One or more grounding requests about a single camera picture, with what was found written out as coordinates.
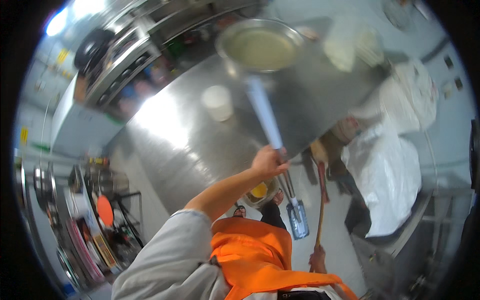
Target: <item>mop head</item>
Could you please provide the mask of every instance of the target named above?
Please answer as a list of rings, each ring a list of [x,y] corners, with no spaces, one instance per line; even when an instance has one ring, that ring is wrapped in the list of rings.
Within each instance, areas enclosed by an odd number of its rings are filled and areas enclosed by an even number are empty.
[[[307,223],[307,216],[305,214],[305,207],[303,206],[302,200],[298,201],[298,211],[299,211],[299,222],[297,218],[295,218],[295,211],[293,209],[293,204],[287,204],[287,213],[288,219],[290,220],[290,226],[292,228],[293,239],[299,240],[307,237],[310,233],[308,230],[308,223]]]

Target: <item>yellow liquid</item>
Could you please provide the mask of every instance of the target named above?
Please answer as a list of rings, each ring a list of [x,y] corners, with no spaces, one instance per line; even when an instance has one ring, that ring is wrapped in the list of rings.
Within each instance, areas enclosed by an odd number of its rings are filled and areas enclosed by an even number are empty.
[[[296,47],[283,35],[268,29],[247,29],[230,41],[227,52],[247,66],[278,70],[292,64]]]
[[[256,187],[253,188],[253,190],[250,191],[250,193],[255,197],[255,198],[263,198],[265,195],[267,195],[267,185],[265,183],[260,183]]]

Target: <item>orange apron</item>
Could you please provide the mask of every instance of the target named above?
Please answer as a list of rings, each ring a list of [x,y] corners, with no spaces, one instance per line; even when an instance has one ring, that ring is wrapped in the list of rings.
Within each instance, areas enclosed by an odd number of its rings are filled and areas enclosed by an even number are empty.
[[[350,299],[357,299],[336,275],[292,271],[292,239],[284,229],[232,217],[216,221],[212,232],[212,257],[216,256],[225,280],[232,286],[226,300],[240,300],[252,293],[332,284],[339,285]]]

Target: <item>wooden stick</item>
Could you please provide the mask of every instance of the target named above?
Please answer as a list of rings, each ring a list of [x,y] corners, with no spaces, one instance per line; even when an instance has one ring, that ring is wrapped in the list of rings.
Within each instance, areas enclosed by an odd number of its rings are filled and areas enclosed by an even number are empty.
[[[320,217],[318,218],[317,239],[315,240],[315,247],[320,246],[320,236],[322,235],[322,223],[324,221],[324,204],[329,202],[327,190],[325,188],[325,163],[319,162],[317,164],[318,175],[320,177],[320,187],[322,188],[322,196],[320,198]],[[310,266],[310,272],[313,272],[313,266]]]

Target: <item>white cup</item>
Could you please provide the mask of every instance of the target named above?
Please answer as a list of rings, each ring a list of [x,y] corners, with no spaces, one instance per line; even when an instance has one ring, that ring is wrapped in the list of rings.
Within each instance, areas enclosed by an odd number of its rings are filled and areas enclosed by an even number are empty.
[[[205,89],[202,103],[215,121],[222,122],[233,115],[230,91],[222,85],[213,85]]]

